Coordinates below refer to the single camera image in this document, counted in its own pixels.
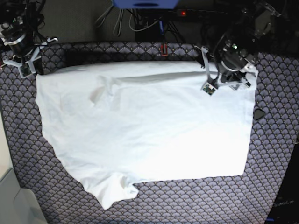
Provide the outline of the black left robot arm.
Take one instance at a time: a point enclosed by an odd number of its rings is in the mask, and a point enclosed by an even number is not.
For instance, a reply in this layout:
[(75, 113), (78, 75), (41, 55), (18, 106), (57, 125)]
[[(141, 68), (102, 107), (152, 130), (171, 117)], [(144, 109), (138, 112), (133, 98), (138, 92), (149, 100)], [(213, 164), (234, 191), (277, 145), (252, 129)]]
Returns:
[(235, 14), (211, 50), (203, 46), (207, 82), (213, 87), (246, 83), (256, 62), (257, 48), (283, 11), (269, 0), (256, 0)]

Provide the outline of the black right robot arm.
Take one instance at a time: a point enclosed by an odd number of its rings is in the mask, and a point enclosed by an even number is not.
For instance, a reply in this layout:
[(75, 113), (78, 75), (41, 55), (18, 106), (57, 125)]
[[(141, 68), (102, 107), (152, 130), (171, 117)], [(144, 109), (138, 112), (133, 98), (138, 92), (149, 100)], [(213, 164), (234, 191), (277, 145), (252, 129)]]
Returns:
[(22, 78), (37, 73), (39, 53), (49, 40), (39, 32), (44, 24), (44, 0), (2, 0), (0, 2), (0, 52), (12, 51), (11, 58), (0, 56), (0, 66), (14, 66)]

